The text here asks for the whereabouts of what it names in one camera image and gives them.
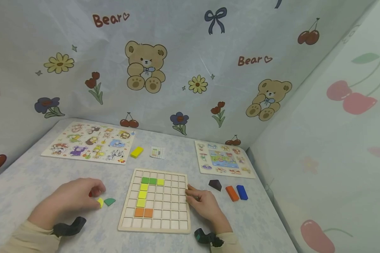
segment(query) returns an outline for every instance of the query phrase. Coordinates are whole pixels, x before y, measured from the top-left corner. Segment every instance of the beige sleeve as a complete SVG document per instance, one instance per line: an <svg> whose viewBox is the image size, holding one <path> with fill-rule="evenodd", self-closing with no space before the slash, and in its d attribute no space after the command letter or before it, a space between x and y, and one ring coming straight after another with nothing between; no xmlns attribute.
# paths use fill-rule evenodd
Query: beige sleeve
<svg viewBox="0 0 380 253"><path fill-rule="evenodd" d="M211 244L211 253L243 253L238 237L234 233L218 234L217 237L223 240L224 244L219 248L215 248Z"/></svg>
<svg viewBox="0 0 380 253"><path fill-rule="evenodd" d="M51 235L52 232L25 221L0 248L0 253L54 253L58 250L60 238Z"/></svg>

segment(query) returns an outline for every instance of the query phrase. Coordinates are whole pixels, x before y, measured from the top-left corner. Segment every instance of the wooden puzzle board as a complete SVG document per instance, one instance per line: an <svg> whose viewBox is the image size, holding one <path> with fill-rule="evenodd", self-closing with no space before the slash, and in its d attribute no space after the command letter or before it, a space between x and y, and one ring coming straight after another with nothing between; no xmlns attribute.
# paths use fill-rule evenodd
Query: wooden puzzle board
<svg viewBox="0 0 380 253"><path fill-rule="evenodd" d="M135 131L72 122L41 156L125 165Z"/></svg>
<svg viewBox="0 0 380 253"><path fill-rule="evenodd" d="M195 146L200 173L255 178L253 167L240 147L204 141L195 141Z"/></svg>
<svg viewBox="0 0 380 253"><path fill-rule="evenodd" d="M136 168L132 174L120 231L190 234L187 175Z"/></svg>

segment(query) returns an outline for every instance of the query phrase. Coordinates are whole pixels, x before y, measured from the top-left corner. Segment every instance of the orange block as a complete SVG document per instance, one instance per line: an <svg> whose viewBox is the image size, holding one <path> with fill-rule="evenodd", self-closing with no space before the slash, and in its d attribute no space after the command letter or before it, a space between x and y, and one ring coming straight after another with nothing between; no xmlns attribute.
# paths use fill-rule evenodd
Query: orange block
<svg viewBox="0 0 380 253"><path fill-rule="evenodd" d="M143 217L144 216L144 209L143 208L135 208L135 217Z"/></svg>
<svg viewBox="0 0 380 253"><path fill-rule="evenodd" d="M232 199L233 202L238 201L240 197L238 197L238 194L236 194L234 187L232 186L227 186L225 189L228 192L229 197Z"/></svg>
<svg viewBox="0 0 380 253"><path fill-rule="evenodd" d="M153 209L145 208L144 217L152 218L153 215Z"/></svg>

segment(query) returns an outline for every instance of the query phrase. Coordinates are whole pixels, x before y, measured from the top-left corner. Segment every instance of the blue block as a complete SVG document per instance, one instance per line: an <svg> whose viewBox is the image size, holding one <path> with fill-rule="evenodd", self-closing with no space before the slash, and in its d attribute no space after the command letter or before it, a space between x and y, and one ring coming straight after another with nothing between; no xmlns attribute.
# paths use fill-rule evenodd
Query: blue block
<svg viewBox="0 0 380 253"><path fill-rule="evenodd" d="M245 187L244 186L236 186L236 189L238 190L238 194L240 195L241 200L247 200L248 195L246 195Z"/></svg>

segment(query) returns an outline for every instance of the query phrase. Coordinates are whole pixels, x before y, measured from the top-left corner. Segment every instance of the table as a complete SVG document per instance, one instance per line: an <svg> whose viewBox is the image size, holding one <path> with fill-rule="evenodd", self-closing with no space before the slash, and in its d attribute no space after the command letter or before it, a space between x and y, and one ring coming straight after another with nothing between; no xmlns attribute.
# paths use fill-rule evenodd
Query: table
<svg viewBox="0 0 380 253"><path fill-rule="evenodd" d="M41 152L73 121L94 123L82 119L60 120L0 175L0 246L35 205L60 184L80 177L93 177L101 179L107 187L103 199L112 197L116 202L97 211L63 217L61 222L70 224L76 216L83 216L87 223L79 234L62 239L59 252L209 252L209 246L198 244L193 233L154 234L117 230L134 168L149 168L185 173L194 187L212 191L245 252L296 252L259 179L201 174L194 139L135 129L137 135L132 150L141 146L144 151L137 159L129 157L124 166L41 157ZM150 157L151 146L165 147L166 158ZM210 179L220 180L221 192L208 186ZM245 186L249 200L230 200L224 188L238 184ZM201 227L204 232L210 232L208 222L194 210L191 210L190 218L192 231Z"/></svg>

